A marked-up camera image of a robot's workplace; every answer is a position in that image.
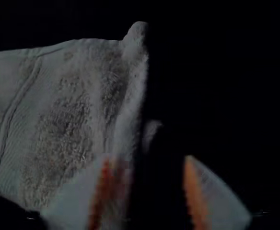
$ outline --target white towel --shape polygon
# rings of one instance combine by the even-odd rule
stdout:
[[[41,211],[105,154],[132,167],[148,70],[145,29],[134,23],[122,41],[0,52],[0,196]]]

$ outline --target brown stain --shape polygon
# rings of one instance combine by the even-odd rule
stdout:
[[[73,55],[72,52],[66,52],[66,53],[64,53],[63,60],[64,60],[64,61],[69,61],[69,60],[71,60],[73,57],[74,57],[74,55]]]

